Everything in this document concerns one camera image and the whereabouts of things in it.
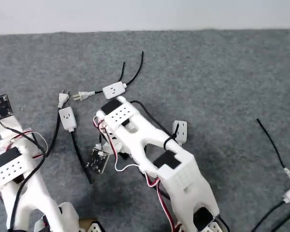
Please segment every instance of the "gray carpet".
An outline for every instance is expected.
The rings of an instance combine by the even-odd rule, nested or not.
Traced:
[[[221,215],[233,232],[250,231],[290,187],[256,122],[259,117],[290,168],[290,30],[0,36],[0,94],[9,95],[24,128],[50,141],[62,89],[100,90],[119,78],[123,61],[127,82],[142,50],[143,69],[124,96],[141,100],[170,130],[174,120],[188,122],[184,148],[195,154]],[[92,118],[105,103],[97,95],[67,104],[77,117],[85,159],[98,142]],[[129,162],[120,160],[119,166]],[[108,232],[170,231],[155,192],[138,171],[116,173],[113,164],[111,157],[89,186],[61,127],[42,174],[58,203],[72,202],[81,218],[97,217]],[[290,205],[280,208],[259,231],[269,231],[289,210]],[[5,221],[0,202],[0,232]],[[290,231],[290,222],[280,231]]]

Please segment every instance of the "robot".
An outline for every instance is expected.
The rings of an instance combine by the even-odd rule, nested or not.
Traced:
[[[113,153],[116,157],[115,169],[120,172],[129,166],[138,167],[145,175],[148,186],[157,188],[160,203],[169,219],[172,231],[226,232],[229,230],[218,218],[217,202],[194,156],[183,149],[173,136],[154,127],[124,97],[119,96],[104,105],[96,113],[93,123],[106,140],[103,152],[99,153],[100,156]],[[151,162],[144,150],[147,144],[163,147],[165,152]],[[101,147],[98,145],[96,150],[101,151]],[[136,164],[118,170],[116,164],[119,152],[128,153]],[[166,212],[161,201],[160,182],[170,196],[173,212],[178,219],[177,226],[172,222],[170,214]]]
[[[41,152],[45,155],[47,147],[45,151],[26,138],[33,140],[35,134],[40,135],[32,129],[22,129],[7,95],[0,96],[0,197],[7,213],[8,231],[29,231],[30,213],[39,209],[44,216],[35,223],[34,232],[86,232],[79,227],[79,217],[71,203],[58,205],[50,197],[38,170],[45,159]],[[102,230],[93,223],[89,231]]]
[[[210,185],[200,173],[194,156],[183,149],[166,132],[157,129],[124,97],[109,101],[96,113],[94,125],[105,138],[99,158],[103,168],[106,157],[125,152],[130,155],[158,198],[171,225],[171,230],[185,232],[228,232],[219,217],[219,207]],[[44,149],[34,142],[32,129],[23,130],[13,115],[7,95],[0,96],[0,196],[7,213],[8,232],[27,232],[32,210],[44,216],[34,225],[34,232],[86,232],[79,226],[79,217],[69,202],[58,205],[49,195],[39,167],[45,160]],[[146,157],[144,147],[153,144],[165,152],[154,162]],[[37,164],[35,158],[42,157]],[[170,197],[175,225],[159,189],[162,184]],[[90,232],[102,232],[92,223]]]

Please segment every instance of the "electrical socket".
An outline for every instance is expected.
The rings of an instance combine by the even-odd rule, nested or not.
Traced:
[[[72,132],[77,127],[75,116],[71,107],[66,107],[59,110],[59,115],[63,128],[66,131]]]
[[[106,99],[112,99],[126,92],[127,85],[121,81],[113,83],[102,89]]]
[[[177,125],[179,126],[177,131],[177,137],[175,138],[175,140],[178,142],[178,144],[182,145],[187,142],[187,122],[175,120],[173,122],[173,133],[175,133]]]

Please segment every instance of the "white wall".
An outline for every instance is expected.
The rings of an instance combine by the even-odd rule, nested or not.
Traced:
[[[290,28],[290,0],[0,0],[0,34]]]

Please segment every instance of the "black circuit board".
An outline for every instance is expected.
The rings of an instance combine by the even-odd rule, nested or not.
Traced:
[[[107,164],[109,155],[99,150],[93,149],[91,153],[91,162],[87,164],[87,168],[95,173],[102,174]]]
[[[13,111],[7,94],[0,96],[0,119],[12,116]]]

